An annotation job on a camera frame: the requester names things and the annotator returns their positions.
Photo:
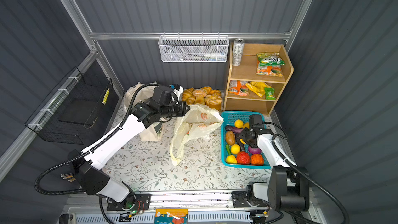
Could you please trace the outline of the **cream plastic grocery bag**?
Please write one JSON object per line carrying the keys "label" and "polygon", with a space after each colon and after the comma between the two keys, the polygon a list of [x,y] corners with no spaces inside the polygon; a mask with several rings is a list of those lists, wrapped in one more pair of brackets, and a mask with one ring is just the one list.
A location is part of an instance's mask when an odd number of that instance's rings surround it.
{"label": "cream plastic grocery bag", "polygon": [[224,118],[218,110],[203,104],[190,105],[183,117],[178,117],[170,143],[170,157],[173,166],[183,159],[184,146],[192,140],[204,139],[222,126]]}

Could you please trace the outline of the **teal plastic basket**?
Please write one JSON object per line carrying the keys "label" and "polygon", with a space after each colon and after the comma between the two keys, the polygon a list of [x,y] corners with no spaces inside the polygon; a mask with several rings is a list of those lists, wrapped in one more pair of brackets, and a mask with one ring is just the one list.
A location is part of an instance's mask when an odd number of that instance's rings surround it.
{"label": "teal plastic basket", "polygon": [[249,122],[249,117],[251,115],[259,115],[262,120],[264,120],[264,116],[257,112],[250,111],[224,111],[221,113],[221,117],[223,118],[223,123],[221,126],[221,161],[227,167],[237,168],[237,169],[254,169],[254,170],[270,170],[271,166],[269,165],[265,155],[261,153],[263,163],[258,165],[252,165],[250,163],[250,158],[252,157],[252,153],[247,150],[248,145],[239,142],[237,145],[239,147],[239,152],[245,152],[245,158],[249,163],[239,163],[241,159],[237,158],[237,154],[231,152],[231,146],[227,143],[227,132],[226,127],[228,125],[235,128],[236,120],[241,120],[243,123]]}

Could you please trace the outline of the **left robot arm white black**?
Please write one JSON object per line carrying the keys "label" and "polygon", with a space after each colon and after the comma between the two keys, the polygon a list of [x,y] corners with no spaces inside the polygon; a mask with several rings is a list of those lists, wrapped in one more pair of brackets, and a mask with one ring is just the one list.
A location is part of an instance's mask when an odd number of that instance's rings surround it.
{"label": "left robot arm white black", "polygon": [[[85,192],[122,203],[131,208],[137,198],[134,191],[125,183],[112,179],[102,169],[106,163],[133,137],[139,135],[154,123],[162,123],[173,117],[183,117],[190,110],[181,100],[183,87],[178,84],[164,86],[149,84],[139,87],[132,98],[148,87],[153,87],[152,97],[142,103],[130,102],[122,121],[105,136],[82,151],[72,151],[67,161],[57,164],[38,175],[34,182],[35,190],[48,196],[60,196]],[[51,191],[43,189],[40,181],[50,172],[69,166],[80,188],[74,190]]]}

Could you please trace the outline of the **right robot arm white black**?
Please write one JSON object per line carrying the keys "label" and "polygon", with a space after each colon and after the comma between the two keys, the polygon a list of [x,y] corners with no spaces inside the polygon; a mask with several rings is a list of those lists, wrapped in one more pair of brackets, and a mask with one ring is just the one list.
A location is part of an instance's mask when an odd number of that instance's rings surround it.
{"label": "right robot arm white black", "polygon": [[299,167],[277,145],[276,139],[288,138],[285,131],[274,133],[259,115],[249,117],[249,128],[244,128],[239,137],[250,148],[259,148],[272,167],[268,183],[251,182],[245,193],[231,194],[235,204],[259,206],[266,204],[280,215],[287,213],[296,220],[311,224],[313,221],[300,215],[310,207],[310,186],[322,191],[341,211],[343,224],[350,217],[342,203],[319,183],[310,178],[304,167]]}

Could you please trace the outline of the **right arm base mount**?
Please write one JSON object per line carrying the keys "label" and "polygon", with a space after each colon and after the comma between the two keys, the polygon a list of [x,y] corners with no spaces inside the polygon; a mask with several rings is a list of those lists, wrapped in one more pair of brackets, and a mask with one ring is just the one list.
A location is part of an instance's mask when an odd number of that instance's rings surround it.
{"label": "right arm base mount", "polygon": [[247,191],[233,191],[230,196],[234,208],[269,207],[268,202],[255,198]]}

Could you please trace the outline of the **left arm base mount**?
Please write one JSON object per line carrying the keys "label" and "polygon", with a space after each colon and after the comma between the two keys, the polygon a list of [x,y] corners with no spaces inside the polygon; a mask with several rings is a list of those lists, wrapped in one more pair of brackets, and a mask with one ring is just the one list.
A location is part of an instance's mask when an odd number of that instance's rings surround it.
{"label": "left arm base mount", "polygon": [[107,211],[146,211],[149,209],[151,194],[129,194],[122,202],[107,200]]}

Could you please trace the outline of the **beige canvas tote bag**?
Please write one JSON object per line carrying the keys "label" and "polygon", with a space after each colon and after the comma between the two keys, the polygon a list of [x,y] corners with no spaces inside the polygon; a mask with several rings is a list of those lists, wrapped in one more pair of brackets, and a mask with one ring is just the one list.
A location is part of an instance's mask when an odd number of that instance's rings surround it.
{"label": "beige canvas tote bag", "polygon": [[133,105],[131,111],[139,122],[143,123],[147,128],[142,131],[139,136],[143,142],[160,142],[163,137],[163,123],[148,121],[151,109],[146,104],[152,98],[155,86],[145,87],[138,90],[144,84],[138,84],[130,87],[124,95],[124,110],[127,112],[131,102]]}

